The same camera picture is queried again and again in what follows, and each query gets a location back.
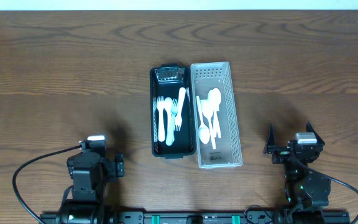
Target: white background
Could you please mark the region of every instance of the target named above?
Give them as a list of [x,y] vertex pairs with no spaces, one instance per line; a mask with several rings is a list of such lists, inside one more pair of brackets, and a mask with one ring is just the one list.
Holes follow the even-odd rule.
[[358,9],[358,0],[0,0],[0,10]]

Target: black tray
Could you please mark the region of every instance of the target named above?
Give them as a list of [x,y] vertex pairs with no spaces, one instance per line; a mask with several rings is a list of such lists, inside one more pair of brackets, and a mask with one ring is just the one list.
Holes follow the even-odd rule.
[[[157,97],[164,96],[178,99],[179,89],[186,88],[186,96],[181,113],[180,131],[174,131],[175,140],[171,146],[158,141],[158,110]],[[196,151],[193,97],[190,71],[176,64],[161,65],[150,70],[150,109],[152,128],[152,153],[156,157],[179,159]],[[167,133],[167,113],[163,113],[165,135]]]

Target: perforated basket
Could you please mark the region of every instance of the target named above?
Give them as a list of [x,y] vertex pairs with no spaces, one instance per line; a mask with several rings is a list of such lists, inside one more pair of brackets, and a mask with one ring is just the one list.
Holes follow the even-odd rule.
[[[193,87],[193,107],[199,167],[241,166],[241,143],[229,62],[197,63],[191,65],[191,83]],[[207,144],[203,144],[200,141],[198,133],[200,116],[196,102],[196,96],[200,96],[201,100],[207,100],[208,92],[214,88],[218,88],[222,96],[219,111],[217,112],[222,137],[215,138],[216,149],[213,149],[211,141]],[[205,116],[203,116],[203,121],[208,126],[208,120]]]

